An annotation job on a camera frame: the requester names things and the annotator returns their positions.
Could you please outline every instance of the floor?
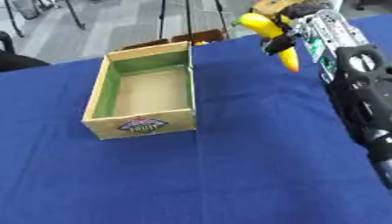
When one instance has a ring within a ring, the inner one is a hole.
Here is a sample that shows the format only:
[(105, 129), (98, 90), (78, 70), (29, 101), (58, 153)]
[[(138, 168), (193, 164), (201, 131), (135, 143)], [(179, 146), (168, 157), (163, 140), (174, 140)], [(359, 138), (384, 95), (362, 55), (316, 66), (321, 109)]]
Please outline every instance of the floor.
[[(164, 38), (186, 32), (185, 0), (166, 0)], [(255, 0), (220, 0), (229, 24), (246, 12)], [(392, 3), (383, 1), (369, 5), (364, 11), (353, 8), (356, 0), (346, 0), (342, 13), (348, 18), (362, 18), (392, 13)], [(17, 52), (52, 63), (100, 57), (123, 46), (158, 38), (158, 15), (161, 0), (88, 0), (71, 1), (87, 29), (74, 24), (66, 7), (42, 13), (25, 21), (17, 15), (17, 23), (26, 35), (19, 38), (12, 30), (7, 14), (0, 5), (0, 27), (14, 36)], [(214, 0), (192, 0), (192, 27), (195, 31), (221, 28)], [(243, 28), (230, 28), (232, 37), (250, 34)]]

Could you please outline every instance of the open cardboard box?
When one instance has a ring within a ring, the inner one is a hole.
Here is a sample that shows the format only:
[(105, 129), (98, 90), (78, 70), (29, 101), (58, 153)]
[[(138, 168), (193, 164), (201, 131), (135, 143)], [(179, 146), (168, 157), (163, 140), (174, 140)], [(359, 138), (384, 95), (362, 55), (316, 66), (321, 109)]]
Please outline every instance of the open cardboard box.
[(304, 0), (259, 0), (252, 7), (254, 13), (274, 18), (277, 13), (292, 4), (300, 4)]
[(104, 57), (83, 122), (100, 139), (194, 130), (191, 48), (156, 45)]

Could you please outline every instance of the tripod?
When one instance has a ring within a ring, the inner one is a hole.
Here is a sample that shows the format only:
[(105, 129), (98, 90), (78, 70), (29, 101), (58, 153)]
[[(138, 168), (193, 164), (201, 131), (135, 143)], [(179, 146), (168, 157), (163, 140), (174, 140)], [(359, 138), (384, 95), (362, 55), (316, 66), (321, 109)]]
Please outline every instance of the tripod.
[[(74, 7), (71, 5), (71, 3), (69, 2), (69, 0), (65, 0), (66, 2), (66, 6), (69, 9), (69, 11), (71, 12), (73, 21), (76, 23), (76, 25), (78, 25), (79, 28), (81, 28), (82, 30), (84, 30), (86, 28), (86, 25), (81, 23), (81, 21), (79, 20), (78, 16), (76, 15), (76, 12), (74, 10)], [(8, 13), (8, 17), (10, 18), (10, 22), (12, 24), (12, 27), (14, 28), (15, 32), (17, 33), (17, 35), (20, 38), (24, 38), (25, 35), (19, 30), (17, 22), (15, 21), (14, 18), (14, 14), (12, 13), (12, 9), (10, 6), (10, 1), (9, 0), (4, 0), (4, 4), (5, 4), (5, 8), (7, 9), (7, 13)]]
[[(220, 20), (223, 25), (223, 30), (226, 33), (227, 39), (230, 39), (228, 35), (228, 28), (226, 26), (225, 18), (223, 17), (223, 6), (220, 2), (220, 0), (214, 0), (216, 4), (216, 8), (220, 14)], [(186, 9), (186, 22), (188, 26), (188, 35), (189, 39), (192, 43), (193, 42), (193, 31), (192, 31), (192, 19), (191, 19), (191, 5), (189, 3), (189, 0), (185, 0), (185, 9)], [(159, 28), (159, 38), (161, 39), (164, 36), (164, 25), (165, 25), (165, 12), (166, 12), (166, 0), (162, 0), (162, 5), (161, 5), (161, 14), (159, 15), (159, 19), (161, 20), (161, 25)]]

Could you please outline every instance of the table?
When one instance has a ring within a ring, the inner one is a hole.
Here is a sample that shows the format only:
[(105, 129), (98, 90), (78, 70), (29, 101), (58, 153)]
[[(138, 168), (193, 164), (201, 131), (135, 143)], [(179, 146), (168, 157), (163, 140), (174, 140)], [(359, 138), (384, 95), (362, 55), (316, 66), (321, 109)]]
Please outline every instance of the table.
[[(389, 56), (390, 19), (354, 21)], [(198, 130), (158, 136), (80, 123), (100, 59), (0, 74), (0, 222), (391, 223), (303, 46), (292, 74), (259, 41), (194, 47)]]

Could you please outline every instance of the black chair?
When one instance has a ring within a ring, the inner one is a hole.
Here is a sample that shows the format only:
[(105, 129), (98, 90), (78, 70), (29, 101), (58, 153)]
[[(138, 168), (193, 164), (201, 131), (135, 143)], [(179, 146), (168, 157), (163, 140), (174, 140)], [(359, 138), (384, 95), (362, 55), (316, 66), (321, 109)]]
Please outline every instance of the black chair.
[(39, 59), (15, 54), (12, 38), (5, 31), (0, 31), (0, 41), (3, 43), (3, 50), (0, 50), (0, 72), (50, 65)]
[(357, 11), (364, 11), (364, 10), (365, 10), (364, 4), (365, 4), (365, 0), (360, 0), (360, 1), (357, 3), (355, 9), (356, 9)]

